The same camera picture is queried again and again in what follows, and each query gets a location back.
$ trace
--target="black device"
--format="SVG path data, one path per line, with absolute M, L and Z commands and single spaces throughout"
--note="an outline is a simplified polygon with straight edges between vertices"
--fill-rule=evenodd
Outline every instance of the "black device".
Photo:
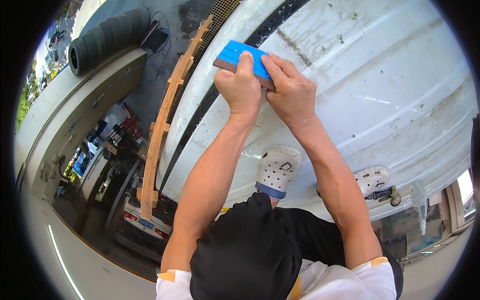
M 153 52 L 157 51 L 158 47 L 166 42 L 168 34 L 161 31 L 161 28 L 158 28 L 160 25 L 159 21 L 154 21 L 150 26 L 147 34 L 143 38 L 140 46 L 144 48 L 149 48 Z

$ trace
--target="stacked tires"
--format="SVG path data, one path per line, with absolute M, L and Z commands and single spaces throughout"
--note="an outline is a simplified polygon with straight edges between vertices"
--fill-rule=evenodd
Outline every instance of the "stacked tires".
M 149 25 L 150 13 L 145 6 L 98 23 L 70 43 L 68 60 L 72 73 L 83 75 L 118 50 L 139 44 Z

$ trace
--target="drain grate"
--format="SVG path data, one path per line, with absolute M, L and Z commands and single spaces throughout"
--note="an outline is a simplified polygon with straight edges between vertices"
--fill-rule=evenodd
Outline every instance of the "drain grate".
M 212 9 L 204 18 L 204 20 L 206 20 L 211 14 L 213 14 L 214 16 L 212 23 L 210 24 L 209 30 L 205 32 L 204 36 L 202 37 L 202 42 L 198 45 L 197 50 L 193 54 L 193 65 L 192 67 L 190 67 L 191 71 L 195 70 L 195 67 L 200 60 L 200 57 L 202 57 L 203 53 L 205 52 L 205 49 L 208 47 L 213 37 L 223 25 L 225 20 L 230 16 L 232 11 L 234 11 L 234 9 L 239 4 L 239 0 L 218 0 L 217 2 L 215 2 Z M 190 76 L 192 74 L 190 70 L 183 77 L 184 84 L 182 84 L 182 86 L 177 90 L 175 98 L 173 99 L 173 105 L 167 120 L 167 123 L 169 124 L 171 123 L 173 115 L 177 110 L 178 102 L 181 95 L 183 94 L 183 90 L 185 89 L 185 86 L 187 85 L 188 80 L 190 79 Z

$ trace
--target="license plate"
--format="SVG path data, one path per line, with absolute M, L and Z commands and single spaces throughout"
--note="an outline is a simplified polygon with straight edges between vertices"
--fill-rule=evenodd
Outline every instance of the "license plate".
M 149 223 L 149 222 L 147 222 L 147 221 L 145 221 L 145 220 L 143 220 L 143 219 L 140 219 L 139 222 L 140 222 L 140 224 L 142 224 L 143 226 L 148 227 L 148 228 L 150 228 L 150 229 L 153 229 L 153 224 L 151 224 L 151 223 Z

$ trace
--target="blue cable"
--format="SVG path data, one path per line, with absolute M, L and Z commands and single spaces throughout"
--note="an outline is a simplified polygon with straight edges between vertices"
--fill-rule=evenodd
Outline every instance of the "blue cable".
M 106 91 L 108 91 L 114 84 L 116 84 L 120 79 L 122 79 L 123 77 L 125 77 L 126 75 L 128 75 L 131 71 L 134 71 L 134 70 L 136 70 L 136 69 L 138 69 L 138 68 L 140 68 L 140 67 L 142 67 L 142 66 L 154 66 L 154 67 L 156 68 L 155 77 L 154 77 L 153 79 L 148 79 L 148 78 L 147 78 L 147 81 L 150 81 L 150 82 L 151 82 L 151 81 L 155 81 L 155 80 L 158 79 L 158 75 L 160 74 L 160 70 L 161 70 L 161 68 L 162 68 L 162 66 L 163 66 L 163 64 L 164 64 L 164 62 L 165 62 L 165 60 L 166 60 L 166 58 L 167 58 L 167 55 L 168 55 L 168 53 L 170 52 L 170 48 L 171 48 L 171 46 L 172 46 L 172 39 L 171 39 L 171 35 L 170 35 L 170 25 L 168 24 L 168 19 L 167 19 L 167 17 L 165 16 L 165 14 L 164 14 L 162 11 L 156 11 L 156 12 L 152 15 L 152 19 L 150 20 L 150 23 L 153 22 L 153 18 L 155 17 L 155 15 L 156 15 L 158 12 L 161 13 L 161 14 L 163 15 L 163 17 L 165 18 L 165 21 L 167 21 L 167 27 L 159 27 L 159 28 L 157 28 L 157 29 L 158 29 L 158 30 L 162 30 L 162 29 L 163 29 L 163 30 L 165 31 L 165 33 L 168 35 L 168 36 L 167 36 L 167 41 L 163 44 L 162 48 L 160 48 L 159 50 L 157 50 L 157 51 L 153 52 L 152 54 L 150 54 L 150 55 L 147 57 L 147 59 L 145 60 L 145 62 L 147 62 L 147 60 L 148 60 L 150 57 L 152 57 L 154 54 L 157 54 L 157 53 L 159 53 L 161 50 L 163 50 L 163 49 L 165 48 L 165 46 L 167 45 L 167 43 L 168 43 L 168 49 L 167 49 L 167 52 L 165 53 L 165 56 L 163 57 L 163 61 L 162 61 L 162 63 L 160 64 L 160 67 L 157 67 L 157 66 L 154 65 L 154 64 L 148 64 L 148 63 L 145 63 L 145 64 L 143 64 L 143 65 L 140 65 L 140 66 L 134 68 L 133 70 L 130 70 L 130 71 L 126 72 L 122 77 L 120 77 L 120 78 L 117 79 L 114 83 L 112 83 L 112 84 L 108 87 L 108 89 L 106 89 Z M 126 96 L 125 99 L 124 99 L 122 102 L 120 102 L 120 103 L 115 102 L 115 104 L 117 104 L 117 105 L 122 105 L 122 104 L 124 104 L 124 103 L 127 101 L 127 99 L 130 97 L 130 95 L 133 93 L 133 90 L 134 90 L 135 88 L 136 88 L 136 87 L 134 87 L 134 88 L 132 89 L 132 91 L 130 92 L 130 94 L 129 94 L 128 96 Z

